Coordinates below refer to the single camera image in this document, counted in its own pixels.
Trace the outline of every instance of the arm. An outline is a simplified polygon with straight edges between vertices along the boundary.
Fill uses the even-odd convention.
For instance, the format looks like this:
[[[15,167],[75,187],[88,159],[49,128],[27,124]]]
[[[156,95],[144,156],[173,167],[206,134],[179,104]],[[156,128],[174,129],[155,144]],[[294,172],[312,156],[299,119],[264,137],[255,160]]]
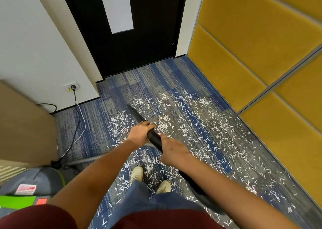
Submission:
[[[190,176],[240,228],[299,228],[281,212],[189,153],[173,138],[161,135],[161,161]]]
[[[87,166],[48,203],[69,212],[78,229],[88,228],[104,195],[130,154],[149,141],[147,132],[155,125],[148,123],[145,121],[134,126],[125,142]]]

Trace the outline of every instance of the red button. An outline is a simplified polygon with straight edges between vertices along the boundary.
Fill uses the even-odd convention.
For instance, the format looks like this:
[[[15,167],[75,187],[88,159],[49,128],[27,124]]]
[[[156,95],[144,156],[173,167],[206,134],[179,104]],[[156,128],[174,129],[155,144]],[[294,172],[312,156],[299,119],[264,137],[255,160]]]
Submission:
[[[47,198],[39,198],[36,202],[36,205],[45,204],[47,203],[47,200]]]

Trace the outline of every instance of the person's right arm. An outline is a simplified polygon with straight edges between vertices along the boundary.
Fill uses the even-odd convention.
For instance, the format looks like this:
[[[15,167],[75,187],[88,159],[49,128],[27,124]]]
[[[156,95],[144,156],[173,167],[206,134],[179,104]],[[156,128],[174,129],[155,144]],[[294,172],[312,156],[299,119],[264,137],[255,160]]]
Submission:
[[[183,143],[165,134],[161,140],[161,162],[190,176],[240,228],[299,228],[263,199],[195,158]]]

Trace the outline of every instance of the striped carpet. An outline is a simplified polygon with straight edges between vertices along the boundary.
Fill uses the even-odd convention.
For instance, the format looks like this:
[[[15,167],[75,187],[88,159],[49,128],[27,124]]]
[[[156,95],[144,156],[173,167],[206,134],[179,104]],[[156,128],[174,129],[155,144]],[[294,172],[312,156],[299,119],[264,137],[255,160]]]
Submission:
[[[184,142],[196,157],[273,205],[300,227],[320,228],[319,209],[187,57],[170,58],[111,76],[97,86],[101,98],[81,105],[87,129],[68,159],[99,155],[121,143],[135,124],[124,112],[130,103],[143,117],[156,123],[159,133]],[[71,108],[56,113],[55,117],[62,154],[71,143],[78,116],[75,108]],[[173,191],[199,203],[176,170],[159,162],[159,155],[157,149],[147,146],[131,154],[90,228],[107,225],[113,208],[126,194],[131,170],[137,165],[145,169],[151,197],[159,183],[167,179]],[[227,215],[209,209],[207,212],[225,228],[238,228]]]

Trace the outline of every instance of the wall socket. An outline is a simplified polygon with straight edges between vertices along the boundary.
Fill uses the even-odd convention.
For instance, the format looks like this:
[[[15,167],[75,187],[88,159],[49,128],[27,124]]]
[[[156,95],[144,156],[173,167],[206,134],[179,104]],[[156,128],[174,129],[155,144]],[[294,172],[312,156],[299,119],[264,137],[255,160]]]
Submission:
[[[71,90],[71,88],[70,88],[71,85],[75,85],[76,89],[79,88],[79,85],[77,84],[76,81],[73,82],[73,83],[67,84],[67,85],[63,85],[62,87],[65,89],[65,91],[70,91]]]

